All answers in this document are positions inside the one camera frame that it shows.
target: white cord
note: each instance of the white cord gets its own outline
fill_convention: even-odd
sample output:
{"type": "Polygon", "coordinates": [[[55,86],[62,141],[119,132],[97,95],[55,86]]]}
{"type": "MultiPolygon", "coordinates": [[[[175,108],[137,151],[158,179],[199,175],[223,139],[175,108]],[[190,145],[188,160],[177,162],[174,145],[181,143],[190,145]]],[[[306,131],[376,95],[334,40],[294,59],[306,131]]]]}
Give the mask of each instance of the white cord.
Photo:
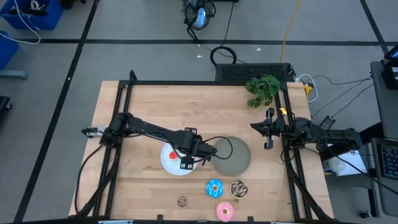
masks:
{"type": "Polygon", "coordinates": [[[313,81],[312,77],[311,77],[310,75],[307,75],[307,74],[303,74],[303,75],[299,76],[298,79],[301,79],[301,77],[303,77],[303,76],[309,77],[309,78],[311,79],[311,81],[312,81],[313,87],[314,87],[315,92],[316,92],[317,94],[315,95],[315,98],[314,98],[314,99],[309,100],[308,102],[309,102],[309,103],[314,102],[314,101],[318,98],[318,88],[317,88],[317,85],[316,85],[315,82],[313,81]]]}
{"type": "Polygon", "coordinates": [[[8,37],[8,36],[6,36],[6,35],[3,35],[2,33],[0,33],[0,35],[1,35],[2,37],[4,37],[4,38],[9,39],[9,40],[13,40],[13,41],[15,41],[15,42],[17,42],[17,43],[32,44],[32,45],[37,45],[37,44],[39,44],[40,41],[42,40],[42,38],[40,37],[40,35],[39,35],[38,33],[36,33],[32,28],[30,28],[30,26],[28,26],[28,25],[26,24],[26,22],[22,19],[22,16],[21,16],[21,14],[19,13],[19,7],[18,7],[17,0],[14,0],[14,2],[15,2],[15,7],[16,7],[16,9],[17,9],[18,16],[19,16],[19,18],[21,19],[21,21],[22,21],[22,22],[25,24],[25,26],[28,27],[34,34],[36,34],[36,36],[37,36],[39,39],[37,40],[36,43],[32,43],[32,42],[26,42],[26,41],[16,40],[16,39],[10,38],[10,37],[8,37]]]}

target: blue bin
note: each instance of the blue bin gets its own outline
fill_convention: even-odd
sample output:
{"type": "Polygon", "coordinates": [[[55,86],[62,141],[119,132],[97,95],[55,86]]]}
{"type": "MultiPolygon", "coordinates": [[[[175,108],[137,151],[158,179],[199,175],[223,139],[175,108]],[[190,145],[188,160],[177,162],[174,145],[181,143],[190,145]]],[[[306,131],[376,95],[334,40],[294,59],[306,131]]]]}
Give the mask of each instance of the blue bin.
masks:
{"type": "MultiPolygon", "coordinates": [[[[4,31],[0,30],[0,33],[8,36],[4,31]]],[[[18,50],[18,47],[18,44],[13,40],[9,40],[0,35],[0,69],[4,69],[6,67],[8,61],[10,61],[12,56],[18,50]]]]}
{"type": "MultiPolygon", "coordinates": [[[[39,29],[53,30],[57,26],[63,12],[60,0],[36,1],[46,5],[45,8],[47,11],[47,16],[31,16],[29,21],[28,16],[21,15],[23,20],[32,29],[35,29],[34,26],[36,26],[39,29]]],[[[25,6],[30,7],[30,0],[17,0],[17,3],[19,9],[23,9],[25,6]]],[[[7,0],[5,5],[0,10],[0,16],[3,17],[15,29],[28,29],[18,15],[8,14],[14,5],[14,0],[7,0]]]]}

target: wooden table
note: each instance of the wooden table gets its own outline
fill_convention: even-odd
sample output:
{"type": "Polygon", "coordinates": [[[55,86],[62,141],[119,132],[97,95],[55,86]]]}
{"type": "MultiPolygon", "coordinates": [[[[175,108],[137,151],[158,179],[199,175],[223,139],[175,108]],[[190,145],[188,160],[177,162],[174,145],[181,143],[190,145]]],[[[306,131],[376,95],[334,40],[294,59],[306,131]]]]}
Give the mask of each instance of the wooden table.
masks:
{"type": "MultiPolygon", "coordinates": [[[[117,86],[118,82],[102,83],[93,126],[109,125],[117,86]]],[[[296,116],[310,119],[302,84],[289,83],[288,87],[292,111],[296,116]]],[[[204,139],[219,135],[239,137],[250,147],[252,161],[239,177],[221,175],[210,162],[178,177],[167,173],[160,163],[162,142],[144,136],[127,138],[123,141],[111,218],[154,220],[158,214],[163,214],[165,220],[217,220],[216,205],[228,201],[234,206],[235,221],[247,220],[248,216],[257,221],[293,221],[287,173],[280,160],[282,143],[274,137],[274,148],[264,149],[266,138],[249,123],[263,121],[268,107],[248,108],[246,102],[251,97],[243,86],[134,85],[129,108],[134,116],[171,130],[195,127],[204,139]],[[225,192],[220,198],[211,198],[205,191],[210,179],[222,180],[225,188],[241,179],[249,187],[248,196],[235,200],[225,192]],[[185,208],[177,205],[181,195],[188,198],[185,208]]],[[[99,140],[88,139],[84,158],[98,147],[99,140]]],[[[80,209],[98,186],[103,154],[104,149],[94,155],[81,175],[80,209]]],[[[319,156],[307,150],[302,150],[301,156],[308,191],[332,217],[319,156]]],[[[105,208],[107,190],[105,192],[100,214],[105,208]]],[[[304,217],[300,193],[297,198],[301,217],[304,217]]],[[[70,213],[75,213],[73,206],[70,213]]]]}

